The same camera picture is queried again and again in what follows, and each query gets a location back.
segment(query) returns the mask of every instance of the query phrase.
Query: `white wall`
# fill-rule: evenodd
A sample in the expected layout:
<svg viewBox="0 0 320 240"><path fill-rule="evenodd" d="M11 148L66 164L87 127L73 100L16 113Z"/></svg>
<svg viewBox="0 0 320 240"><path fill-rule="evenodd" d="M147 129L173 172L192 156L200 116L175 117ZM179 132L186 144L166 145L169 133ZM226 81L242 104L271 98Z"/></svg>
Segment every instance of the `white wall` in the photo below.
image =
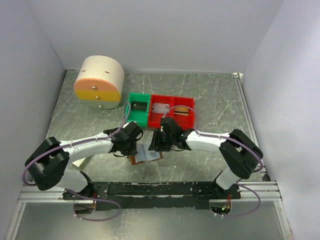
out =
<svg viewBox="0 0 320 240"><path fill-rule="evenodd" d="M284 1L243 87L295 239L319 239L320 1Z"/></svg>
<svg viewBox="0 0 320 240"><path fill-rule="evenodd" d="M28 0L66 69L244 72L283 0Z"/></svg>
<svg viewBox="0 0 320 240"><path fill-rule="evenodd" d="M24 163L45 139L63 68L25 0L0 1L0 239Z"/></svg>

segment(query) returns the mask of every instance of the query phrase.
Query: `cylindrical drawer box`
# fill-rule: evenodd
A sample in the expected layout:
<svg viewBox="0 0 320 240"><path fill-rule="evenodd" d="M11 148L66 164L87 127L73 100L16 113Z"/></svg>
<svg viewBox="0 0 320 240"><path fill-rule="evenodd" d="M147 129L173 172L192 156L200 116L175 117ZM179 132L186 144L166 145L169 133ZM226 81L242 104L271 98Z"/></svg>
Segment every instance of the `cylindrical drawer box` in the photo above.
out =
<svg viewBox="0 0 320 240"><path fill-rule="evenodd" d="M77 97L87 106L113 109L121 99L125 73L116 60L107 56L89 56L74 83Z"/></svg>

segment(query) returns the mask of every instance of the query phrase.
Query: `plastic container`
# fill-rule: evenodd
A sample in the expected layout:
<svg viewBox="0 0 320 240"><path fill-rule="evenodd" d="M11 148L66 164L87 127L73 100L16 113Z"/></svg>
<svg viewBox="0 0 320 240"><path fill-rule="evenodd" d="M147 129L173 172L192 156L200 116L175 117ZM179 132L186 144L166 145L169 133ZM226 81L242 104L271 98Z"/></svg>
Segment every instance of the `plastic container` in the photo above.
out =
<svg viewBox="0 0 320 240"><path fill-rule="evenodd" d="M107 56L89 56L82 64L74 91L82 103L97 109L115 108L121 99L125 73Z"/></svg>
<svg viewBox="0 0 320 240"><path fill-rule="evenodd" d="M172 96L155 95L152 94L150 98L149 114L148 114L148 127L149 128L160 128L160 119L164 115L163 113L152 112L152 106L154 103L158 104L169 104L171 108L174 105L174 98ZM167 116L173 116L173 110L171 110Z"/></svg>
<svg viewBox="0 0 320 240"><path fill-rule="evenodd" d="M195 100L189 97L174 96L173 106L177 105L184 105L194 109ZM192 129L195 123L195 113L192 110L189 110L188 116L173 114L173 119L180 125L180 127L182 127L183 130Z"/></svg>
<svg viewBox="0 0 320 240"><path fill-rule="evenodd" d="M134 92L131 92L129 94L128 101L131 103L131 105L132 105L132 102L137 101L137 102L147 103L147 106L146 106L146 111L131 109L127 122L136 122L140 127L146 127L148 125L150 98L151 98L150 94L134 93Z"/></svg>

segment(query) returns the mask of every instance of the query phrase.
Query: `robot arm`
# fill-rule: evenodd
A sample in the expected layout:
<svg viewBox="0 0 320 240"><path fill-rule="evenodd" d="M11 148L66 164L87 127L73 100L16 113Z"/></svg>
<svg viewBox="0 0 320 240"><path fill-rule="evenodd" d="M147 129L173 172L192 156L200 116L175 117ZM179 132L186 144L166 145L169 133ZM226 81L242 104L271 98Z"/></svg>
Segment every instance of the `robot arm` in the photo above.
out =
<svg viewBox="0 0 320 240"><path fill-rule="evenodd" d="M156 128L149 151L168 152L172 147L180 150L220 151L228 167L215 179L215 184L222 190L228 190L240 179L248 179L258 165L257 159L239 145L221 138L222 136L235 139L263 157L261 150L240 130L231 133L218 134L219 138L198 135L194 129L183 130L173 118L166 117L160 121L161 128ZM47 138L26 161L28 165L36 157L47 151L65 146L36 161L30 166L31 174L38 188L42 191L54 186L66 188L80 193L92 190L92 181L81 171L66 169L67 165L92 155L121 152L123 156L137 154L137 141L143 130L135 123L129 122L113 134L117 128L108 129L93 137L72 141L57 141L54 137Z"/></svg>
<svg viewBox="0 0 320 240"><path fill-rule="evenodd" d="M66 169L68 164L96 154L120 152L123 156L133 156L137 153L137 138L143 134L141 127L135 122L129 122L107 138L116 130L108 129L95 136L71 141L59 142L55 137L49 137L29 157L25 166L49 150L65 146L36 161L28 172L41 191L57 186L79 193L87 186L90 187L92 182L84 172Z"/></svg>
<svg viewBox="0 0 320 240"><path fill-rule="evenodd" d="M153 132L152 143L149 150L170 151L173 146L181 150L205 150L211 152L221 152L228 167L223 170L215 179L215 183L223 190L229 189L240 179L248 179L258 165L258 160L240 145L223 137L234 139L247 146L260 159L263 157L262 151L239 129L234 129L231 133L215 134L199 132L194 129L184 131L171 117L162 118L161 129L157 128Z"/></svg>

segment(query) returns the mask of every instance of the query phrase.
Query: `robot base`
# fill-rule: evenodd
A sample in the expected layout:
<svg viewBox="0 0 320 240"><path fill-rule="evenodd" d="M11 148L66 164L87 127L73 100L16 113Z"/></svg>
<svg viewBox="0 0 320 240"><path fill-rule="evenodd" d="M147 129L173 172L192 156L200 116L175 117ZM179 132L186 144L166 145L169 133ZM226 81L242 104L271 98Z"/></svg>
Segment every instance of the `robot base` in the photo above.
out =
<svg viewBox="0 0 320 240"><path fill-rule="evenodd" d="M123 209L184 208L209 210L209 200L240 199L239 187L233 184L222 190L215 181L185 182L93 182L93 192L86 197L108 199ZM64 200L80 200L70 192L63 194ZM96 211L116 209L117 206L96 202Z"/></svg>

